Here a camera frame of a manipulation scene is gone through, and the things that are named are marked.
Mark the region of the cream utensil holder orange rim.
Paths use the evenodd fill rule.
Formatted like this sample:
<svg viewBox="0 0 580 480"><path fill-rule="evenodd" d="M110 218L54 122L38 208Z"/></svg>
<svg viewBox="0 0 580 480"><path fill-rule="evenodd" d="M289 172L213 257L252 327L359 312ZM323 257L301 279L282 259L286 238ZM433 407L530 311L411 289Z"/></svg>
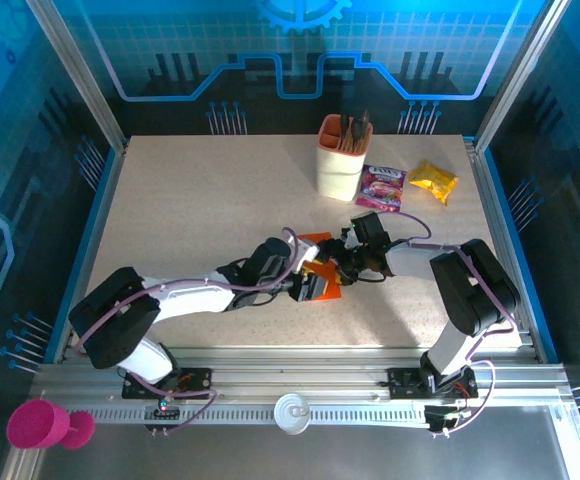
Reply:
<svg viewBox="0 0 580 480"><path fill-rule="evenodd" d="M317 191L329 198L351 201L356 195L358 183L369 148L370 139L374 133L369 122L369 131L361 148L355 153L344 153L340 146L340 115L329 114L321 124L316 146L316 187Z"/></svg>

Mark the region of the purple berries candy bag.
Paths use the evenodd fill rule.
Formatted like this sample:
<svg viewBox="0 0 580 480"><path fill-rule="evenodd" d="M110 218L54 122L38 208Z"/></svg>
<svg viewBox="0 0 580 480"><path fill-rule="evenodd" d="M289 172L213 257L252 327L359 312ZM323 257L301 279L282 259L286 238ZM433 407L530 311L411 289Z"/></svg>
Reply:
<svg viewBox="0 0 580 480"><path fill-rule="evenodd" d="M355 204L388 212L399 212L406 172L391 167L364 165Z"/></svg>

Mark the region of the yellow foil snack bag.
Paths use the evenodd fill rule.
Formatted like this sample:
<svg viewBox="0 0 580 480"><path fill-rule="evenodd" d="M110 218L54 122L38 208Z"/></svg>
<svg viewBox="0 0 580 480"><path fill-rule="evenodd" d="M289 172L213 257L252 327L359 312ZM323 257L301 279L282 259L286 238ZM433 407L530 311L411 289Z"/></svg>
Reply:
<svg viewBox="0 0 580 480"><path fill-rule="evenodd" d="M422 160L408 174L408 182L430 192L441 204L447 205L448 198L458 184L458 176L433 163Z"/></svg>

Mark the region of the white round cap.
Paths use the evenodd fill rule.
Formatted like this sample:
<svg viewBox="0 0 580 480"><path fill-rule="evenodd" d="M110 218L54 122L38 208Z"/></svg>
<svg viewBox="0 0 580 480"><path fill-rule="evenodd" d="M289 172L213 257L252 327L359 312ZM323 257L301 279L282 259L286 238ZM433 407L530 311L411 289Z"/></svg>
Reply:
<svg viewBox="0 0 580 480"><path fill-rule="evenodd" d="M281 396L273 410L276 425L288 435L303 433L310 424L311 410L307 400L298 393Z"/></svg>

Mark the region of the small circuit board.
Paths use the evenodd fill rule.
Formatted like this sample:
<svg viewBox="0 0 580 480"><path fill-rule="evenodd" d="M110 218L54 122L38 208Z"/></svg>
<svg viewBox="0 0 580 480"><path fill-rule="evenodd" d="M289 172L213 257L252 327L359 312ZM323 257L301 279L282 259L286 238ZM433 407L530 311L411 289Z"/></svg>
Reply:
<svg viewBox="0 0 580 480"><path fill-rule="evenodd" d="M157 401L155 407L147 407L144 412L145 420L178 420L180 418L180 409L176 405L171 405L165 398Z"/></svg>
<svg viewBox="0 0 580 480"><path fill-rule="evenodd" d="M424 420L433 434L449 433L459 422L467 418L471 411L467 408L428 405L424 407Z"/></svg>

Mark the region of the grey metal shelf plate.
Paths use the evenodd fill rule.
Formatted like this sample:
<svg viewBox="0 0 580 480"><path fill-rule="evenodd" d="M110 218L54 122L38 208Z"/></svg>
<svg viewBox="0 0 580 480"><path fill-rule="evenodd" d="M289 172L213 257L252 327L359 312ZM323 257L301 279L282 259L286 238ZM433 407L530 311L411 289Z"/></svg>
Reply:
<svg viewBox="0 0 580 480"><path fill-rule="evenodd" d="M379 426L101 425L74 451L11 451L0 480L580 480L580 434L550 407L494 407L449 437Z"/></svg>

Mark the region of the pink plastic goblet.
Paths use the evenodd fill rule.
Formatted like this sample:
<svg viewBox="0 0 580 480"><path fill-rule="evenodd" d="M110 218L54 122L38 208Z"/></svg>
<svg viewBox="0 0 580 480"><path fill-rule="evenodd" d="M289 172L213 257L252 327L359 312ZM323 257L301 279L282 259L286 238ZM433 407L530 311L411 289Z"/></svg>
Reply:
<svg viewBox="0 0 580 480"><path fill-rule="evenodd" d="M19 449L61 445L67 450L76 450L91 440L95 429L95 420L86 411L69 412L56 403L33 399L13 412L6 436L9 443Z"/></svg>

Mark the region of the aluminium front rail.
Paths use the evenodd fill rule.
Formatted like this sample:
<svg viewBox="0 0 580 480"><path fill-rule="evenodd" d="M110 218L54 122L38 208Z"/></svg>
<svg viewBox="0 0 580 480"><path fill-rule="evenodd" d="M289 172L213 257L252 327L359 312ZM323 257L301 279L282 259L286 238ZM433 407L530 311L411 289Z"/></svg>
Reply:
<svg viewBox="0 0 580 480"><path fill-rule="evenodd" d="M206 367L222 403L272 404L296 392L315 403L383 403L380 387L393 367L416 367L414 348L176 348L182 366ZM530 347L482 353L491 363L474 368L480 394L493 406L550 404L571 399L565 368L540 363ZM118 405L123 380L116 370L96 370L89 360L67 353L59 364L41 366L30 393L64 405Z"/></svg>

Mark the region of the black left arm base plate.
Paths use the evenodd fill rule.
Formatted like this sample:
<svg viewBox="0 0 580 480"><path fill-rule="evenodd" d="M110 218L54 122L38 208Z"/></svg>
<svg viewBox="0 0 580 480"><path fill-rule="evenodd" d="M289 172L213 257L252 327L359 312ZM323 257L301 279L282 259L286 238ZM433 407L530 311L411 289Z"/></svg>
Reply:
<svg viewBox="0 0 580 480"><path fill-rule="evenodd" d="M155 393L129 373L124 373L121 397L129 400L163 400L173 398L173 393L204 391L211 386L212 370L209 368L178 368L157 382L154 387L166 394Z"/></svg>

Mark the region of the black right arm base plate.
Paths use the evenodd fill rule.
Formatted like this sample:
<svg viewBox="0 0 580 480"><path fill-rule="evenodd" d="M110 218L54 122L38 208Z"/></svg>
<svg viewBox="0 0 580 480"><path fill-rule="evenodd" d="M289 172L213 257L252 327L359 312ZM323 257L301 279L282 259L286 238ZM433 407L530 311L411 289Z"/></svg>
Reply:
<svg viewBox="0 0 580 480"><path fill-rule="evenodd" d="M392 400L476 399L479 396L476 377L470 367L445 376L428 367L390 368L386 373Z"/></svg>

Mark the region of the aluminium side rail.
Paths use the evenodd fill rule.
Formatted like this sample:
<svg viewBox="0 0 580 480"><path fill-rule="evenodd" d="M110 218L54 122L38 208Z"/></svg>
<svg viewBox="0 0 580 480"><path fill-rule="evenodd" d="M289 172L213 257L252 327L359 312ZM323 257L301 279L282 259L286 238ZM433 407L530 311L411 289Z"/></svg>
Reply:
<svg viewBox="0 0 580 480"><path fill-rule="evenodd" d="M477 149L472 137L463 140L494 249L521 296L521 304L515 313L519 329L528 332L535 356L541 363L558 363L555 345L492 155L488 150Z"/></svg>
<svg viewBox="0 0 580 480"><path fill-rule="evenodd" d="M46 348L44 364L57 363L63 357L63 352L68 344L67 338L70 330L68 314L71 308L80 301L87 289L125 154L126 150L122 153L111 151L106 160L59 306L54 329Z"/></svg>

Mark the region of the aluminium frame post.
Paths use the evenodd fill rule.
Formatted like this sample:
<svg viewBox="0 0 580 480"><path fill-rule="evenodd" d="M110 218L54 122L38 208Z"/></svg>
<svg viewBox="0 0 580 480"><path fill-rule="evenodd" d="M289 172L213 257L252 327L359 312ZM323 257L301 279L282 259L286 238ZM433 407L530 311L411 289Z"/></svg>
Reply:
<svg viewBox="0 0 580 480"><path fill-rule="evenodd" d="M126 151L126 137L77 43L52 0L25 0L110 147Z"/></svg>
<svg viewBox="0 0 580 480"><path fill-rule="evenodd" d="M484 152L501 127L525 83L538 64L556 27L572 0L545 0L529 30L505 81L487 111L474 140L477 152Z"/></svg>

